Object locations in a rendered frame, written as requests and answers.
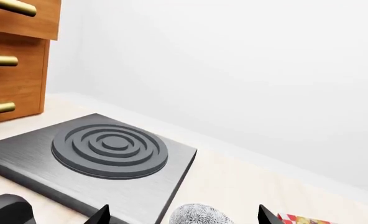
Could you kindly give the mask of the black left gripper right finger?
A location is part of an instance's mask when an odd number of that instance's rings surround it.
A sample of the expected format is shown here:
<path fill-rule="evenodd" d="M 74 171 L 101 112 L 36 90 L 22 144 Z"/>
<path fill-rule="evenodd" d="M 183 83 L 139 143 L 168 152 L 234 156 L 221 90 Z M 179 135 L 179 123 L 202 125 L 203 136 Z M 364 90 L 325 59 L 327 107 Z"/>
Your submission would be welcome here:
<path fill-rule="evenodd" d="M 277 216 L 263 205 L 259 205 L 258 222 L 259 224 L 284 224 L 284 222 L 279 220 Z"/>

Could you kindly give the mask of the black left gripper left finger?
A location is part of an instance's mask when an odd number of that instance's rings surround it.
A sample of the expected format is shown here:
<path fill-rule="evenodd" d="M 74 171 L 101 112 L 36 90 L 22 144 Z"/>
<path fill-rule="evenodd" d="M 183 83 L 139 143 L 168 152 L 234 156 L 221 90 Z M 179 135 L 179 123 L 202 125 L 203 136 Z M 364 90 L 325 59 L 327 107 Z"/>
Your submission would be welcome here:
<path fill-rule="evenodd" d="M 109 205 L 105 205 L 84 222 L 84 224 L 110 224 L 110 219 Z"/>

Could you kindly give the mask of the black bowl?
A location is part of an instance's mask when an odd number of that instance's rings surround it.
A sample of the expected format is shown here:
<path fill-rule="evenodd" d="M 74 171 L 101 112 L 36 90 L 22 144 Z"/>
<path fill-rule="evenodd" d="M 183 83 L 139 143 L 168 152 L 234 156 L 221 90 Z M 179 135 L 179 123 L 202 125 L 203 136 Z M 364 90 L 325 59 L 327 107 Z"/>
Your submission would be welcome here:
<path fill-rule="evenodd" d="M 31 204 L 18 195 L 0 195 L 0 224 L 36 224 Z"/>

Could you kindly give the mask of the red checkered box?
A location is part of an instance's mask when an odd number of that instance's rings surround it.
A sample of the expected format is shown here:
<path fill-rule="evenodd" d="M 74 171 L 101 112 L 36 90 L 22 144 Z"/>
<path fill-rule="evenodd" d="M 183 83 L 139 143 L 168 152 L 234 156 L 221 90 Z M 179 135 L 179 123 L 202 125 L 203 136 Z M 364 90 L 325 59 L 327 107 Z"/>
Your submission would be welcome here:
<path fill-rule="evenodd" d="M 284 224 L 337 224 L 333 222 L 326 222 L 324 220 L 316 220 L 285 213 L 278 213 L 277 218 Z"/>

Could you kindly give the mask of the grey flat stove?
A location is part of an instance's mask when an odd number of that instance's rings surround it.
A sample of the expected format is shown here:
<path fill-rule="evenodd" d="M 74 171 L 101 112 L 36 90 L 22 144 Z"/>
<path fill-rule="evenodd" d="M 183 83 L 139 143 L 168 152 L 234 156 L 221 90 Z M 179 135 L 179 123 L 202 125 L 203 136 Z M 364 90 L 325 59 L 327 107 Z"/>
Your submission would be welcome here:
<path fill-rule="evenodd" d="M 160 224 L 197 150 L 93 113 L 0 140 L 0 176 L 114 224 Z"/>

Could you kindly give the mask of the white patterned ramekin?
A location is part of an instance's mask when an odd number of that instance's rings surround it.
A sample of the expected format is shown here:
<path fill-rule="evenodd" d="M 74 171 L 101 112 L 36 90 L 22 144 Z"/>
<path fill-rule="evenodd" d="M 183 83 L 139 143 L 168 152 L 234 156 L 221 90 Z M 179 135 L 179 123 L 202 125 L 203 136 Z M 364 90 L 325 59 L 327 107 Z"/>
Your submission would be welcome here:
<path fill-rule="evenodd" d="M 189 203 L 176 208 L 168 224 L 234 224 L 223 212 L 209 205 Z"/>

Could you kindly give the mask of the wooden drawer cabinet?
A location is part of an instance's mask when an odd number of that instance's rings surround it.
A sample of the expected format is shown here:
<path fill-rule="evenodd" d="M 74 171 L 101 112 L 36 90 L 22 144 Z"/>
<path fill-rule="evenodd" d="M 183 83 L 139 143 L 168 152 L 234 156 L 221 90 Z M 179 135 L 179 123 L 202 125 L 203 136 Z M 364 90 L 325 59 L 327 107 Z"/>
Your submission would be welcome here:
<path fill-rule="evenodd" d="M 17 57 L 16 67 L 0 67 L 0 103 L 16 109 L 0 122 L 43 113 L 50 41 L 58 39 L 62 0 L 19 0 L 37 9 L 34 17 L 0 9 L 0 55 Z"/>

